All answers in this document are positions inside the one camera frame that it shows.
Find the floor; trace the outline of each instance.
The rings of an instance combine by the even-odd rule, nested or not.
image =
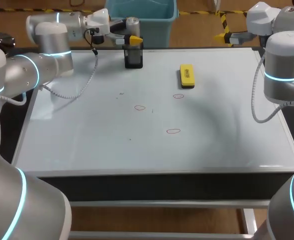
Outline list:
[[[265,0],[270,6],[285,7],[291,0]],[[72,0],[73,4],[81,0]],[[222,0],[221,10],[250,9],[257,0]],[[105,0],[85,0],[78,9],[98,10],[104,7]],[[179,11],[212,11],[211,0],[177,0]],[[68,0],[0,0],[1,8],[30,9],[70,9]],[[16,38],[17,47],[34,46],[25,31],[26,17],[37,12],[0,12],[0,32]],[[246,30],[243,14],[230,13],[226,16],[231,32]],[[170,47],[223,47],[214,36],[224,32],[219,16],[214,14],[181,15],[173,23]],[[258,46],[258,39],[245,46]],[[86,46],[84,41],[73,42],[71,46]],[[232,208],[190,209],[190,208],[111,208],[74,207],[72,209],[74,231],[130,231],[130,232],[178,232],[178,233],[243,233],[240,211]],[[255,209],[257,225],[266,219],[265,209]]]

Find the trash bin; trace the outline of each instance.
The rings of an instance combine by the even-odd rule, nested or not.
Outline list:
[[[136,17],[145,48],[167,48],[173,21],[179,16],[176,0],[106,0],[112,20]]]

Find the drawn circle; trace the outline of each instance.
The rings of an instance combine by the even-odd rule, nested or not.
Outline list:
[[[175,94],[175,95],[173,95],[174,99],[182,99],[183,97],[185,97],[184,94]]]
[[[135,109],[138,110],[138,111],[141,111],[141,110],[144,110],[146,107],[144,106],[140,106],[140,105],[136,105],[135,106]]]
[[[174,129],[168,129],[166,132],[168,133],[168,134],[177,134],[177,133],[179,133],[181,130],[180,129],[178,129],[178,128],[174,128]]]

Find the black cable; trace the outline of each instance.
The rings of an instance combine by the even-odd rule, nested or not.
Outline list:
[[[83,5],[85,3],[85,0],[82,0],[82,2],[80,4],[72,4],[72,0],[69,0],[69,6],[71,7],[80,7],[81,5]]]
[[[97,30],[97,28],[92,27],[92,28],[87,28],[84,32],[83,32],[83,38],[85,39],[85,41],[89,44],[90,46],[90,50],[92,50],[92,52],[97,56],[98,52],[96,50],[96,48],[93,46],[93,39],[91,38],[90,42],[87,40],[86,38],[86,33],[87,31],[94,31],[94,32],[98,32],[99,30]]]

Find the whiteboard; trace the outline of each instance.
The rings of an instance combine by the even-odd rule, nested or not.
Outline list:
[[[50,84],[75,95],[91,75],[91,51],[72,52],[74,74]],[[280,112],[258,124],[251,48],[145,50],[126,69],[121,50],[100,50],[77,100],[34,91],[13,164],[37,177],[164,173],[294,172],[294,141]],[[181,89],[192,64],[195,88]],[[275,109],[257,80],[256,114]]]

